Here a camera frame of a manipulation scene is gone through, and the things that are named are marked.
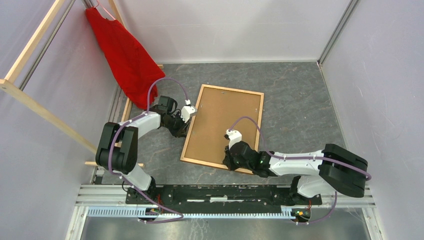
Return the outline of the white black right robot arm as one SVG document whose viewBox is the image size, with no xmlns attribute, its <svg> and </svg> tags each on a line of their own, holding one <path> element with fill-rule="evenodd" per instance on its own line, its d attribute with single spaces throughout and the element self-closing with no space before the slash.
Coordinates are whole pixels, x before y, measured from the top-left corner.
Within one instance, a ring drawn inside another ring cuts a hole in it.
<svg viewBox="0 0 424 240">
<path fill-rule="evenodd" d="M 316 195 L 340 193 L 352 198 L 365 195 L 368 162 L 332 143 L 308 153 L 256 151 L 240 141 L 225 147 L 222 163 L 230 170 L 246 169 L 261 178 L 292 175 L 289 199 L 302 204 Z"/>
</svg>

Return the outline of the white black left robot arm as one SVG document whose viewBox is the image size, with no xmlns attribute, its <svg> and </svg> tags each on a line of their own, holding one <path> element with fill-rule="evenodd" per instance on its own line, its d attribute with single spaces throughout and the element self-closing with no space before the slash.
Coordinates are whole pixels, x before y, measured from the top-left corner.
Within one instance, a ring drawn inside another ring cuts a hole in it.
<svg viewBox="0 0 424 240">
<path fill-rule="evenodd" d="M 107 122 L 102 130 L 95 162 L 98 166 L 128 181 L 138 189 L 138 197 L 145 204 L 157 198 L 156 183 L 152 176 L 138 166 L 138 141 L 147 133 L 166 128 L 175 138 L 184 138 L 197 108 L 186 100 L 178 108 L 175 99 L 161 96 L 148 111 L 124 122 Z"/>
</svg>

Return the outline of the red cloth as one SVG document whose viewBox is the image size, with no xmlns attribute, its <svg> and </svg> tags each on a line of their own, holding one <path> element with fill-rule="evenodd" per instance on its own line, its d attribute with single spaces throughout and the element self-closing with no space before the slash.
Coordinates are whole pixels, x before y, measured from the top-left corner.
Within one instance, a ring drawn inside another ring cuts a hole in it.
<svg viewBox="0 0 424 240">
<path fill-rule="evenodd" d="M 125 95 L 140 109 L 146 109 L 158 96 L 150 86 L 166 75 L 140 42 L 118 21 L 104 18 L 92 7 L 85 16 L 93 30 L 112 74 Z"/>
</svg>

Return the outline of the wooden rack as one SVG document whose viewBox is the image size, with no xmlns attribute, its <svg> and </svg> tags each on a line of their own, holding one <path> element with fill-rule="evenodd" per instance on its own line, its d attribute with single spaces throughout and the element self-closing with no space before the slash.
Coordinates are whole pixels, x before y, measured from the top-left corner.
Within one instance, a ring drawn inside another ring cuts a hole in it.
<svg viewBox="0 0 424 240">
<path fill-rule="evenodd" d="M 23 92 L 97 144 L 118 89 L 85 16 L 82 1 L 70 11 Z M 0 94 L 3 168 L 86 168 L 94 154 L 6 92 Z"/>
</svg>

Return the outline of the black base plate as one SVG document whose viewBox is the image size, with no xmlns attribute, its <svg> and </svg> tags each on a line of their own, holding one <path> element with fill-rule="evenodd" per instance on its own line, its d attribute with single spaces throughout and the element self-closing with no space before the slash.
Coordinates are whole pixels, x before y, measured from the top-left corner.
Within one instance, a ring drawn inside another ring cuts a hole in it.
<svg viewBox="0 0 424 240">
<path fill-rule="evenodd" d="M 288 185 L 157 185 L 153 201 L 182 214 L 271 214 L 282 207 L 319 206 L 320 195 L 306 198 Z"/>
</svg>

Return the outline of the aluminium rail frame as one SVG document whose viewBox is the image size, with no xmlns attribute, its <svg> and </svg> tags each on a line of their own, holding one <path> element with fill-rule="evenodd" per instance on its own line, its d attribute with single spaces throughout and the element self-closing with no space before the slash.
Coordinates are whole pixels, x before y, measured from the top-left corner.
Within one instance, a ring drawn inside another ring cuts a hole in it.
<svg viewBox="0 0 424 240">
<path fill-rule="evenodd" d="M 294 199 L 287 185 L 158 185 L 153 202 L 124 185 L 88 184 L 80 187 L 66 239 L 79 240 L 88 217 L 137 220 L 229 219 L 293 220 L 296 212 L 313 209 L 358 210 L 372 240 L 385 235 L 369 189 L 362 198 L 318 194 Z"/>
</svg>

